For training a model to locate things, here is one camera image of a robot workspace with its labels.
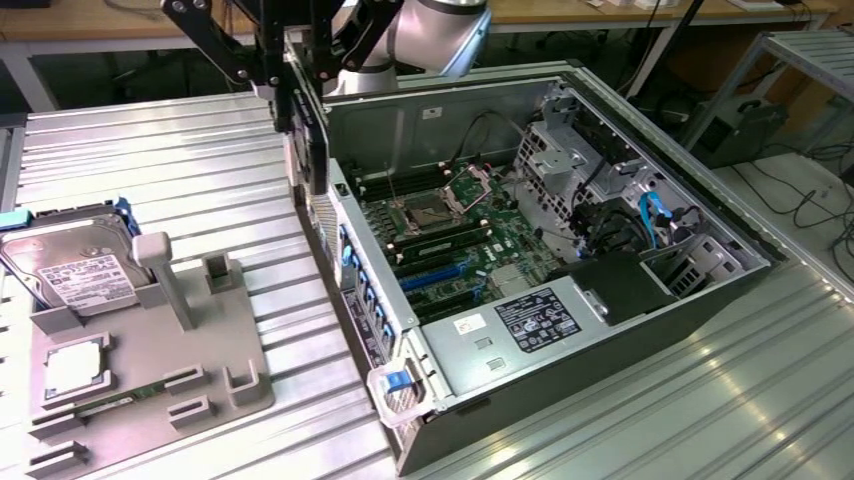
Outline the metal slat table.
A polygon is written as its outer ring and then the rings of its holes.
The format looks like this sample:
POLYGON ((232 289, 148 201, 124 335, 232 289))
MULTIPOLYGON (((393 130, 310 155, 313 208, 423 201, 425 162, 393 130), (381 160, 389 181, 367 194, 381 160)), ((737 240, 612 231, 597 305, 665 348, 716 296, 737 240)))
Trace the metal slat table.
POLYGON ((781 62, 783 67, 794 67, 854 106, 854 31, 836 28, 759 33, 705 110, 688 121, 679 138, 679 143, 687 150, 697 143, 711 124, 715 110, 735 94, 737 84, 761 54, 771 55, 781 62))

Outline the black plastic air shroud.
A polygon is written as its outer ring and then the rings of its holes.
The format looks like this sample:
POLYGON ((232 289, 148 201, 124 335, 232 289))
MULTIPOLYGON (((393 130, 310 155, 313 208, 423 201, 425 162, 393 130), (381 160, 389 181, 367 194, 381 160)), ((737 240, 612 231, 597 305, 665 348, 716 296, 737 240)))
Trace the black plastic air shroud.
POLYGON ((615 326, 676 302, 676 297, 641 265, 637 254, 612 251, 553 269, 548 281, 571 277, 583 292, 589 291, 605 312, 604 323, 615 326))

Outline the blue expansion slot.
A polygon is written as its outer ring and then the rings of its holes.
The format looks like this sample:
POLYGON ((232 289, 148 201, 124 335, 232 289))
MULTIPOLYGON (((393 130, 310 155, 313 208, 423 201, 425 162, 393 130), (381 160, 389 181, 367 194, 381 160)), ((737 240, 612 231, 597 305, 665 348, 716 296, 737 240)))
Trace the blue expansion slot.
POLYGON ((409 292, 433 285, 439 282, 457 278, 465 270, 463 263, 453 264, 431 272, 417 274, 399 281, 399 286, 404 292, 409 292))

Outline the open black PC case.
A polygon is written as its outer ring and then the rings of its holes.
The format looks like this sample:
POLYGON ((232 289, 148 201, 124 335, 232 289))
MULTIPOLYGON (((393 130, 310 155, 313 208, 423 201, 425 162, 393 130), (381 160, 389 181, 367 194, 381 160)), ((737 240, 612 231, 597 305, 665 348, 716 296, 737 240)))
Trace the open black PC case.
POLYGON ((395 471, 428 465, 685 339, 767 277, 781 259, 736 210, 717 181, 627 99, 580 65, 517 65, 459 83, 429 81, 384 94, 328 101, 328 188, 305 196, 313 255, 368 398, 391 444, 395 471), (603 155, 577 187, 589 197, 561 228, 535 207, 513 160, 525 127, 548 98, 575 97, 577 125, 603 155), (484 163, 517 182, 520 211, 563 265, 612 251, 641 265, 676 297, 609 326, 603 340, 497 388, 459 399, 432 360, 419 321, 358 205, 360 180, 484 163), (405 370, 412 384, 385 389, 405 370))

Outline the silver CPU chip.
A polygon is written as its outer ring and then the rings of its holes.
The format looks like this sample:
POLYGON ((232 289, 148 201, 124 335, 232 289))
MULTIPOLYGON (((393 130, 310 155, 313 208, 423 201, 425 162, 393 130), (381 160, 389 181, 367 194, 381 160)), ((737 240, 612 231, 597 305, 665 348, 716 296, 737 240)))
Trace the silver CPU chip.
POLYGON ((46 358, 44 397, 50 399, 102 382, 101 345, 82 342, 52 351, 46 358))

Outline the silver hard disk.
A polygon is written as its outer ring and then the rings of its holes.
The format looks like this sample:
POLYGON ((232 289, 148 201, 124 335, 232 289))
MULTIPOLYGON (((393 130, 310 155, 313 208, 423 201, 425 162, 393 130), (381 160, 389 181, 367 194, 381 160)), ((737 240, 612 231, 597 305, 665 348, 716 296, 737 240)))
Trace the silver hard disk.
POLYGON ((132 238, 114 213, 30 226, 0 235, 0 263, 41 306, 93 316, 134 305, 136 290, 153 283, 132 238))

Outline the silver chipset heat sink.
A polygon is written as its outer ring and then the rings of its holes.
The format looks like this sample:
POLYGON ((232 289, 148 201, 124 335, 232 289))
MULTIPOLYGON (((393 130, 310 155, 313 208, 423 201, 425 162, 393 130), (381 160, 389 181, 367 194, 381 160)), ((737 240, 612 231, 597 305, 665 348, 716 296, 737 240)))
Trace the silver chipset heat sink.
POLYGON ((531 281, 515 264, 496 268, 489 273, 489 280, 504 296, 523 292, 531 287, 531 281))

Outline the grey power supply unit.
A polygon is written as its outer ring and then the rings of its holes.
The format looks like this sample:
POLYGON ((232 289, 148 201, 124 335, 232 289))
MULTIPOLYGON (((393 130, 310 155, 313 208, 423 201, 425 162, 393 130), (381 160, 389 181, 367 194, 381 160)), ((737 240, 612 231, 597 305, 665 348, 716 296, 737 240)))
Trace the grey power supply unit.
POLYGON ((451 394, 464 400, 595 345, 608 328, 564 277, 421 332, 451 394))

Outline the installed green RAM stick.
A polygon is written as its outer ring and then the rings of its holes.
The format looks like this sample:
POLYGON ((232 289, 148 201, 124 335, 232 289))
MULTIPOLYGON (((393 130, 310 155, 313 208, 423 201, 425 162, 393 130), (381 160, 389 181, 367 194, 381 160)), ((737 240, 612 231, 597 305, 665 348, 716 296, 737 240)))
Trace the installed green RAM stick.
POLYGON ((492 233, 493 230, 491 228, 479 229, 400 247, 393 253, 393 261, 396 264, 403 265, 424 260, 433 255, 448 252, 453 253, 457 250, 484 243, 492 236, 492 233))

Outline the CPU socket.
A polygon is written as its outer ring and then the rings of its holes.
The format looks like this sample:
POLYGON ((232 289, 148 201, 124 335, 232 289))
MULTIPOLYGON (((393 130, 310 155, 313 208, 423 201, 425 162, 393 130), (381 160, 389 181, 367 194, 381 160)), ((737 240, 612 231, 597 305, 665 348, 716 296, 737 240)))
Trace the CPU socket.
POLYGON ((403 214, 408 224, 419 230, 436 227, 453 220, 449 208, 436 195, 423 195, 407 199, 403 204, 403 214))

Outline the grey parts rack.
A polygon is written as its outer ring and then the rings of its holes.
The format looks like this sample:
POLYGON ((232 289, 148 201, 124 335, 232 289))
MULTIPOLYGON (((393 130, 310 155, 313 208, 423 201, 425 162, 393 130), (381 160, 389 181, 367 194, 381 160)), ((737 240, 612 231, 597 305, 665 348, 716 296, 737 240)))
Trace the grey parts rack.
POLYGON ((269 369, 240 264, 208 255, 198 267, 173 271, 162 232, 132 241, 136 264, 153 283, 137 303, 81 317, 66 307, 33 308, 25 480, 74 480, 129 458, 268 408, 269 369), (102 382, 46 399, 52 351, 101 345, 102 382), (78 417, 73 408, 165 382, 157 396, 78 417))

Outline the green motherboard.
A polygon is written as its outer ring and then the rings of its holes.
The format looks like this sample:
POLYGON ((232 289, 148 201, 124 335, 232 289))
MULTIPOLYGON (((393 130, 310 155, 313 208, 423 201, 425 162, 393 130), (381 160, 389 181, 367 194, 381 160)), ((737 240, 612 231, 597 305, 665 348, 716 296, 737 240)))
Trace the green motherboard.
MULTIPOLYGON (((427 170, 440 170, 447 184, 469 165, 476 165, 487 172, 492 192, 467 213, 459 214, 449 209, 453 220, 443 225, 419 230, 408 224, 403 206, 400 208, 392 206, 391 199, 376 202, 358 200, 361 212, 388 261, 397 286, 401 279, 417 274, 457 263, 465 265, 464 273, 457 278, 409 292, 401 290, 415 316, 423 323, 436 321, 504 298, 505 296, 489 280, 489 273, 496 268, 515 264, 533 287, 544 282, 547 274, 563 264, 557 252, 543 240, 541 231, 523 216, 517 182, 512 177, 493 171, 484 163, 455 165, 440 163, 427 170), (491 228, 493 233, 479 245, 453 253, 433 255, 413 263, 399 265, 393 261, 393 253, 400 247, 485 228, 491 228)), ((399 198, 404 202, 423 195, 440 197, 441 187, 399 196, 399 198)))

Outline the metal socket cover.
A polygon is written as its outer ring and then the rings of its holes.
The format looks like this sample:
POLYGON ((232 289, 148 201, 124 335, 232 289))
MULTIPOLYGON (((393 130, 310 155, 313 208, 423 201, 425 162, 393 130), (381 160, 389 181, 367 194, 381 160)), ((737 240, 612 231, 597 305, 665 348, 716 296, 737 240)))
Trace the metal socket cover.
POLYGON ((489 176, 476 165, 467 166, 439 189, 444 203, 459 214, 467 213, 491 192, 489 176))

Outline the black graphics card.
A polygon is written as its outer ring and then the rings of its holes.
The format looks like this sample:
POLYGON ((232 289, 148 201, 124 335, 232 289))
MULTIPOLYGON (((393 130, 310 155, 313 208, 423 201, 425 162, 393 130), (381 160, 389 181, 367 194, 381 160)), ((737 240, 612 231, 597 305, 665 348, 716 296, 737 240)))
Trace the black graphics card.
POLYGON ((324 195, 328 188, 329 149, 325 112, 321 102, 321 82, 308 66, 306 49, 284 37, 285 94, 289 108, 286 132, 296 155, 296 179, 305 196, 324 195))

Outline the metal disk bay cage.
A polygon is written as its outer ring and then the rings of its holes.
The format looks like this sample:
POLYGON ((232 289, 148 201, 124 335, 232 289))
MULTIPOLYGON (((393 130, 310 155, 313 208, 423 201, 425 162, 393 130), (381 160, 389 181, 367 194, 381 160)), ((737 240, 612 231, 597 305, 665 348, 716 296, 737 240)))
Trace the metal disk bay cage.
POLYGON ((577 194, 603 155, 581 135, 577 125, 585 105, 572 96, 548 98, 539 115, 525 127, 513 167, 535 207, 549 215, 559 228, 568 224, 572 208, 589 195, 577 194))

